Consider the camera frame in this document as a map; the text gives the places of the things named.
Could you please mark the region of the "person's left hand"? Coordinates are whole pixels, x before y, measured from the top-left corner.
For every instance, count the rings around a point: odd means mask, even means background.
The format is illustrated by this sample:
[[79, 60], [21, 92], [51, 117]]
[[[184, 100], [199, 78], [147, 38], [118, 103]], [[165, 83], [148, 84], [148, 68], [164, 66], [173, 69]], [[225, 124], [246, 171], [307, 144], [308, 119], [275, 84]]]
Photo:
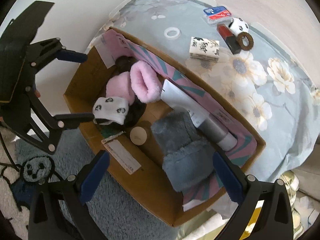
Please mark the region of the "person's left hand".
[[33, 84], [33, 90], [34, 90], [34, 93], [35, 93], [36, 97], [37, 97], [37, 98], [40, 98], [40, 97], [41, 97], [41, 94], [40, 94], [40, 92], [37, 90], [36, 84]]

